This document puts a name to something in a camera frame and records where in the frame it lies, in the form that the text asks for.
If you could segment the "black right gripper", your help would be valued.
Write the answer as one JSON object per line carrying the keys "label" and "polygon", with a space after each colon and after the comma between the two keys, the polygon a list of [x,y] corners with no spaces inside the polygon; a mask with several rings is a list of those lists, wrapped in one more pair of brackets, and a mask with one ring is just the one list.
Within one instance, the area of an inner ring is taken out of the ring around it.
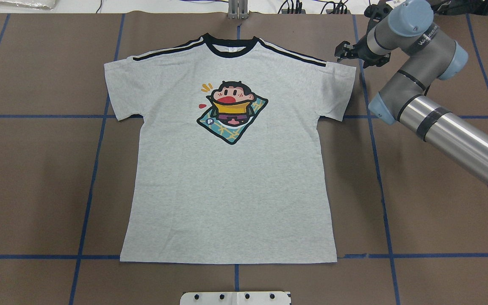
{"label": "black right gripper", "polygon": [[363,61],[363,67],[382,67],[391,60],[391,53],[379,55],[374,53],[368,46],[368,36],[362,37],[358,43],[351,46],[348,41],[342,41],[335,48],[335,57],[337,62],[347,58],[360,58]]}

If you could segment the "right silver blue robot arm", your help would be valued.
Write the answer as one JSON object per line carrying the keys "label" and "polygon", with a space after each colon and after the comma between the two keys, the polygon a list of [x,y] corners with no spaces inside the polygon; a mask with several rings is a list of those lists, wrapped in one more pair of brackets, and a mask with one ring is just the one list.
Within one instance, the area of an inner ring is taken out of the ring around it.
{"label": "right silver blue robot arm", "polygon": [[335,49],[338,61],[362,60],[363,67],[381,67],[394,50],[408,60],[368,104],[386,124],[401,123],[420,140],[444,153],[488,188],[488,135],[427,96],[435,80],[459,73],[469,55],[434,22],[425,0],[405,0],[395,8],[385,0],[368,6],[367,31],[355,44]]}

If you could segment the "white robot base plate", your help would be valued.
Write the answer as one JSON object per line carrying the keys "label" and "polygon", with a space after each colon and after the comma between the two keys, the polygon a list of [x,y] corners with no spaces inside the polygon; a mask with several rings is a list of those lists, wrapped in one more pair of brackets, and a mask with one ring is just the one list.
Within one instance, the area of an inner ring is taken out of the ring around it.
{"label": "white robot base plate", "polygon": [[286,291],[219,291],[184,293],[180,305],[291,305]]}

